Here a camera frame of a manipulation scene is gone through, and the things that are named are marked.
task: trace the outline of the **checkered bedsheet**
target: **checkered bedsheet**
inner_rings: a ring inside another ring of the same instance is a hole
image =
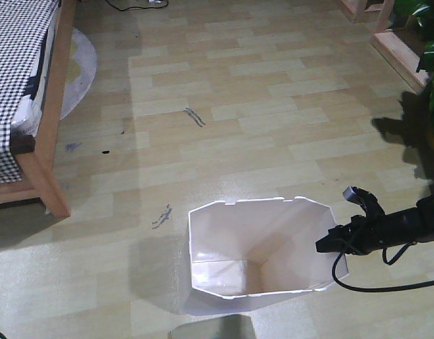
[[[58,0],[0,0],[0,183],[21,180],[10,125]]]

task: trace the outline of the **open box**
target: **open box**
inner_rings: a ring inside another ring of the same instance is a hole
[[[315,242],[335,227],[330,207],[303,197],[216,201],[189,212],[183,311],[251,311],[333,283],[335,253]],[[336,270],[348,274],[346,259]]]

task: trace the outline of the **bed leg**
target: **bed leg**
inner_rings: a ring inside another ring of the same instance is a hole
[[[56,218],[69,217],[71,209],[52,170],[42,166],[34,152],[17,154],[16,160],[50,213]]]

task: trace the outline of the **wooden bed frame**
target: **wooden bed frame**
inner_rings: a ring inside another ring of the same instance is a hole
[[[10,140],[10,149],[23,176],[21,182],[0,184],[0,204],[41,198],[57,218],[68,217],[71,209],[55,179],[55,145],[59,128],[69,47],[74,24],[76,0],[62,0],[45,92],[45,105],[36,138],[21,136]]]

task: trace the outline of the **round rug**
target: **round rug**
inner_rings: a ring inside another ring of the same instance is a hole
[[[93,44],[80,30],[74,28],[60,119],[64,119],[88,92],[97,66],[98,56]]]

